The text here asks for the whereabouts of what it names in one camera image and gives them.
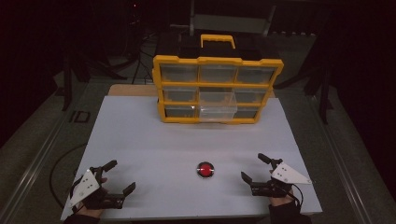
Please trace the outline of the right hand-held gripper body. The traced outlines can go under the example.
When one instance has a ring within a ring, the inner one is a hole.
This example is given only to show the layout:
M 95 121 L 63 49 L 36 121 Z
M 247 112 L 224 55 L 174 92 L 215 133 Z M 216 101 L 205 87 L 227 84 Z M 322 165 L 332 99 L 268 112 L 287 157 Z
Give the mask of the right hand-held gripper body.
M 267 182 L 252 180 L 250 189 L 253 196 L 282 198 L 289 193 L 293 185 L 312 183 L 308 177 L 288 166 L 282 159 L 271 159 L 270 165 L 273 168 L 270 180 Z

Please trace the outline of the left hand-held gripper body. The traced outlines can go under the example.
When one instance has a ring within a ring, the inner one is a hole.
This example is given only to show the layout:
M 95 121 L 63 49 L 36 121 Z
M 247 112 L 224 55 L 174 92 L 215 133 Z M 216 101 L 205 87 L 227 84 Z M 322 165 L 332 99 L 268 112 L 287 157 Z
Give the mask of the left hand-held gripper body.
M 78 179 L 70 191 L 68 206 L 77 210 L 83 205 L 91 210 L 121 209 L 125 196 L 123 194 L 109 194 L 103 187 L 103 172 L 108 168 L 90 168 Z

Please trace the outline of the person's right hand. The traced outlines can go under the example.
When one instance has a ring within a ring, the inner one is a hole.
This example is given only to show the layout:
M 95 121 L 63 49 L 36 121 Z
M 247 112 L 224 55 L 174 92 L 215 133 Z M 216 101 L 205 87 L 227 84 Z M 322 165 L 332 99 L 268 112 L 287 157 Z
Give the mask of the person's right hand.
M 294 201 L 294 199 L 293 199 L 293 190 L 292 189 L 283 198 L 274 198 L 274 197 L 269 198 L 269 202 L 272 206 L 280 206 L 283 204 L 292 203 L 293 201 Z

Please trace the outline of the person's left hand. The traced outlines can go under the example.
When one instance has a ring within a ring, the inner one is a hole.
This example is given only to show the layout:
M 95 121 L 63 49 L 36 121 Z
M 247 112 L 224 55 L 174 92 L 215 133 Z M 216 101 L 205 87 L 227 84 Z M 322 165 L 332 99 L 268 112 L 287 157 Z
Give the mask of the person's left hand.
M 91 210 L 88 209 L 84 203 L 80 203 L 78 205 L 78 215 L 83 215 L 83 216 L 88 216 L 88 217 L 94 217 L 94 218 L 100 218 L 101 215 L 104 213 L 104 209 L 99 209 L 99 210 Z

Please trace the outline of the round red push button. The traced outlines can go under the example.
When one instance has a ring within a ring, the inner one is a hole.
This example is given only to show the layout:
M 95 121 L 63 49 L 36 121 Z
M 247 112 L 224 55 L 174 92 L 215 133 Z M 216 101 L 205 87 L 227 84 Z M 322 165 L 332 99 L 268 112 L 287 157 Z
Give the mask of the round red push button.
M 196 173 L 201 178 L 210 178 L 215 173 L 215 167 L 208 161 L 200 162 L 196 167 Z

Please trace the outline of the black floor socket plate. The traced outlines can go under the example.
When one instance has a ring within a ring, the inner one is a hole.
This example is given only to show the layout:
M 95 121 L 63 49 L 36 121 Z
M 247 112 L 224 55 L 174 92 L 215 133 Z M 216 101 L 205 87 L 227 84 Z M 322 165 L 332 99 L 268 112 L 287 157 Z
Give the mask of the black floor socket plate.
M 90 117 L 91 113 L 89 111 L 73 111 L 69 121 L 73 123 L 87 123 Z

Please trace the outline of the clear plastic drawer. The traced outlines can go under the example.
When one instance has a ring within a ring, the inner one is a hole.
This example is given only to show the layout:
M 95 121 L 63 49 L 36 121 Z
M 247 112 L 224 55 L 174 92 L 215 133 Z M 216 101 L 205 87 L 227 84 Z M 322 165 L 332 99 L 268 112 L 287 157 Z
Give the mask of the clear plastic drawer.
M 233 91 L 200 91 L 198 101 L 201 122 L 227 122 L 233 119 L 237 103 Z

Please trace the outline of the wooden board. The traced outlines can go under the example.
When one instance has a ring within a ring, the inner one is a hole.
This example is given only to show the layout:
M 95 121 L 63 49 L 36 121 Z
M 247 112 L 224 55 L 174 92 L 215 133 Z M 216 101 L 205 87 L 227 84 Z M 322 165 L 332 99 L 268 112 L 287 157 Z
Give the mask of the wooden board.
M 158 96 L 163 92 L 155 85 L 114 84 L 107 94 L 109 96 Z

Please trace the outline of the yellow drawer organizer cabinet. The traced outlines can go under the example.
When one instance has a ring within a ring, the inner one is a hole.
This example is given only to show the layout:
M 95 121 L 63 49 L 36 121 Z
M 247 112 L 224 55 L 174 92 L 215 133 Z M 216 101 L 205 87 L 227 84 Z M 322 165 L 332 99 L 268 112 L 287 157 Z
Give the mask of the yellow drawer organizer cabinet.
M 261 36 L 160 35 L 152 77 L 163 122 L 200 123 L 200 91 L 233 91 L 237 111 L 225 124 L 259 121 L 284 64 Z

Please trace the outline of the black stand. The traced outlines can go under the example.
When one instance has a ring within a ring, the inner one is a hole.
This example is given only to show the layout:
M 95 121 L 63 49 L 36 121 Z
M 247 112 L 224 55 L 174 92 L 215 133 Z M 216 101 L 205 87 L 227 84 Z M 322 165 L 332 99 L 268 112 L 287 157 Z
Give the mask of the black stand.
M 331 79 L 330 65 L 330 54 L 324 49 L 312 47 L 304 59 L 298 73 L 285 81 L 275 84 L 274 88 L 281 90 L 291 84 L 307 78 L 308 81 L 304 85 L 304 94 L 314 96 L 318 91 L 320 91 L 318 114 L 321 121 L 324 124 L 327 124 Z
M 88 70 L 89 67 L 96 69 L 113 79 L 124 80 L 124 77 L 116 74 L 99 62 L 90 59 L 84 53 L 73 49 L 66 49 L 64 52 L 64 85 L 59 88 L 59 91 L 64 98 L 63 111 L 66 111 L 72 103 L 72 75 L 75 75 L 77 80 L 81 82 L 88 82 L 91 78 Z

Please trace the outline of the black tripod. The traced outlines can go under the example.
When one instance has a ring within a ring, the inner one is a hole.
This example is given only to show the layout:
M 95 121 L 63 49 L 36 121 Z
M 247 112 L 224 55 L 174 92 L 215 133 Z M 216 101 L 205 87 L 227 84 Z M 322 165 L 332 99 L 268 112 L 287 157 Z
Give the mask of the black tripod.
M 139 43 L 137 58 L 133 64 L 132 84 L 152 85 L 153 77 L 151 74 L 153 53 L 157 43 L 155 33 L 144 35 Z

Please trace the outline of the metal floor rail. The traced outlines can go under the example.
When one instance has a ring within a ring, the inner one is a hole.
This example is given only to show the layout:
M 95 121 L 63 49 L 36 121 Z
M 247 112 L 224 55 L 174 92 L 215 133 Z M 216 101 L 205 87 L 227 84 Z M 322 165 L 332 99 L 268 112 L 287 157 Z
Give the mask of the metal floor rail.
M 0 150 L 0 224 L 60 224 L 67 190 L 87 144 L 87 126 L 69 119 L 83 108 L 77 84 L 66 111 L 52 95 Z
M 365 208 L 361 196 L 356 188 L 355 182 L 352 179 L 352 175 L 347 169 L 347 165 L 340 153 L 339 147 L 332 137 L 330 128 L 325 124 L 319 115 L 319 102 L 316 96 L 306 96 L 306 100 L 314 113 L 316 123 L 324 135 L 327 144 L 332 154 L 332 160 L 335 166 L 335 170 L 340 177 L 343 188 L 346 192 L 346 196 L 351 204 L 351 207 L 355 213 L 355 217 L 359 224 L 373 224 L 367 209 Z

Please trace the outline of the grey metal frame stand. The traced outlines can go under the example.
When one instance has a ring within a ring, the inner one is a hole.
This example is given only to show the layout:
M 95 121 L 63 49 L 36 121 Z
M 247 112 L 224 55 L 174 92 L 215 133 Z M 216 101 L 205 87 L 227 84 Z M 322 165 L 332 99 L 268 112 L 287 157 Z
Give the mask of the grey metal frame stand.
M 170 26 L 189 35 L 241 33 L 268 35 L 276 11 L 272 0 L 170 0 Z

